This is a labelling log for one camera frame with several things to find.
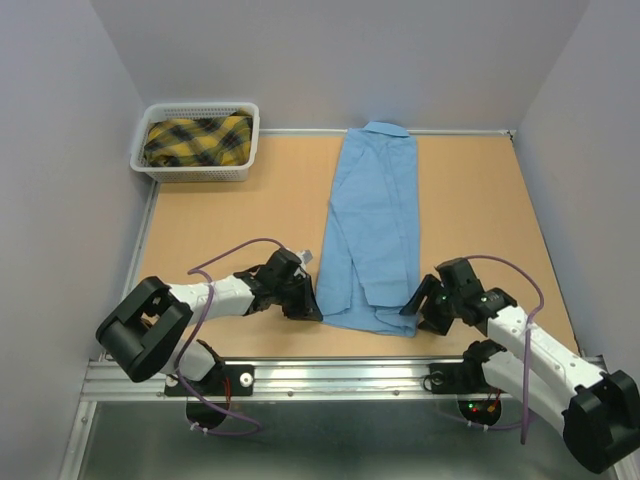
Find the light blue long sleeve shirt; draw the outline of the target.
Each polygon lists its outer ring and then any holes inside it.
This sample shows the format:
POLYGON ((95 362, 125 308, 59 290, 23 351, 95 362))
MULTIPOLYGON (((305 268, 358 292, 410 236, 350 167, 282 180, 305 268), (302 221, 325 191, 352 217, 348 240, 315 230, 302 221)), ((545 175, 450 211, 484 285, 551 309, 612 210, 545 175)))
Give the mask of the light blue long sleeve shirt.
POLYGON ((326 324, 412 337, 401 309, 420 281, 417 142, 370 122, 344 139, 329 199, 316 299, 326 324))

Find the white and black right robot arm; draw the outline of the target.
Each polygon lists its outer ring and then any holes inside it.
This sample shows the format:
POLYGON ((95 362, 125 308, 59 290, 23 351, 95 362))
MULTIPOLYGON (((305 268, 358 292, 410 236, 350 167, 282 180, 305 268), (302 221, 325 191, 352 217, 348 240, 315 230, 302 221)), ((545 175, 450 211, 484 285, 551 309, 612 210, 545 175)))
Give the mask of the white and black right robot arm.
POLYGON ((500 288, 485 288, 469 258, 426 275, 401 309, 419 329, 445 336, 462 320, 484 340, 456 363, 432 363, 423 387, 434 395, 509 395, 523 407, 519 428, 536 415, 562 437, 588 471, 602 473, 639 448, 639 390, 631 376, 581 358, 500 288))

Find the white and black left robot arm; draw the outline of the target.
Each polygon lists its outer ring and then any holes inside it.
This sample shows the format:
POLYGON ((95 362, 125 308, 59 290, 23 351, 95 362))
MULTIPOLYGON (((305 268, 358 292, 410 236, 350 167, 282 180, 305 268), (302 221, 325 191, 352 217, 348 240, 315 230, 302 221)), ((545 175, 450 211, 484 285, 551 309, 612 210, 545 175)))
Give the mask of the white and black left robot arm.
POLYGON ((190 325, 220 317, 253 315, 276 305, 284 317, 323 320, 306 271, 308 250, 276 250, 266 261, 221 280, 167 284, 142 280, 107 316, 96 340, 129 379, 139 383, 157 373, 183 376, 199 393, 222 382, 222 359, 206 343, 185 341, 190 325))

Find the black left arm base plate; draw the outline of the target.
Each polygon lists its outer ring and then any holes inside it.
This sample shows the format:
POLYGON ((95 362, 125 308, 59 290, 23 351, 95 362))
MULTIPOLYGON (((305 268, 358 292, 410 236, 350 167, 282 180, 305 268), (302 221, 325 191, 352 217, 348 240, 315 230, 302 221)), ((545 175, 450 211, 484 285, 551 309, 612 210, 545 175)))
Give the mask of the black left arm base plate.
POLYGON ((194 430, 207 434, 221 434, 223 422, 237 419, 231 414, 235 398, 253 395, 255 367, 250 364, 218 363, 201 380, 180 380, 179 375, 170 376, 175 385, 167 384, 164 393, 168 397, 191 397, 185 405, 186 419, 194 430))

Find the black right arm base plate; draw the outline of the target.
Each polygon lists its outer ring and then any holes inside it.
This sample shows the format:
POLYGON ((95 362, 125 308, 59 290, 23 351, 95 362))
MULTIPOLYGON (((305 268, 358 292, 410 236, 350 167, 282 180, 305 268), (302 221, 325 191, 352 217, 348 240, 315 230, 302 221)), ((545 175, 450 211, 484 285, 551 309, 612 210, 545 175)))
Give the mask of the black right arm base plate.
POLYGON ((491 387, 481 369, 469 362, 431 363, 422 386, 434 395, 455 396, 459 415, 467 423, 494 427, 500 420, 501 391, 491 387))

